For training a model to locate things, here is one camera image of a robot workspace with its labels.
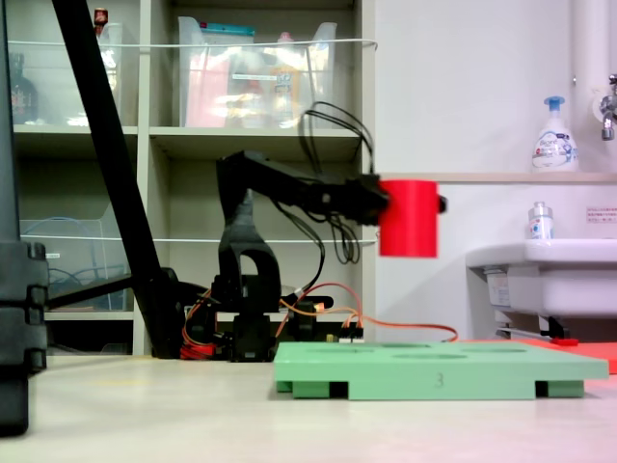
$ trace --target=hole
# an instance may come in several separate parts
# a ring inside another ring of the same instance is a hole
[[[515,354],[515,353],[521,353],[521,352],[526,352],[526,349],[515,349],[515,348],[499,348],[499,347],[491,347],[489,349],[486,348],[478,348],[478,347],[470,347],[467,349],[461,349],[461,351],[463,352],[476,352],[476,353],[486,353],[486,354],[499,354],[499,353],[503,353],[503,354]]]
[[[417,360],[456,360],[467,359],[467,355],[456,354],[396,354],[392,355],[396,359],[417,359]]]
[[[536,397],[549,396],[549,381],[536,381]]]
[[[375,349],[362,349],[362,348],[351,348],[351,349],[312,349],[311,352],[319,352],[322,354],[363,354],[366,352],[374,352]]]
[[[418,349],[431,347],[429,344],[405,344],[400,342],[388,342],[380,345],[388,349]]]
[[[331,382],[330,398],[349,398],[349,383],[346,381]]]

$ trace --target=storage bin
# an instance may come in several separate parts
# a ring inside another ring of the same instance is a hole
[[[19,226],[24,241],[39,242],[45,246],[50,297],[128,273],[122,242],[100,239],[120,238],[111,206],[98,220],[44,217],[40,220],[21,220]],[[76,303],[67,310],[127,311],[130,310],[130,300],[127,291],[123,290]]]
[[[336,24],[309,45],[208,46],[195,19],[178,22],[180,43],[194,45],[180,48],[180,126],[289,128],[314,101],[332,102],[335,44],[325,41]]]
[[[123,125],[137,124],[139,49],[114,45],[134,42],[122,24],[107,24],[99,38]],[[88,125],[63,45],[9,43],[9,53],[13,123]]]

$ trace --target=sink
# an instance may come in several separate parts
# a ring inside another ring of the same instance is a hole
[[[467,254],[502,312],[617,317],[617,240],[529,239]]]

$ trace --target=red cylinder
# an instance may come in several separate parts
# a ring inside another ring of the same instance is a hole
[[[379,218],[379,252],[401,258],[437,257],[439,194],[435,181],[382,180],[389,206]]]

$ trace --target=green tray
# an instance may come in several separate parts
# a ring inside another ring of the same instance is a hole
[[[280,393],[352,400],[582,397],[608,362],[520,342],[282,342]]]

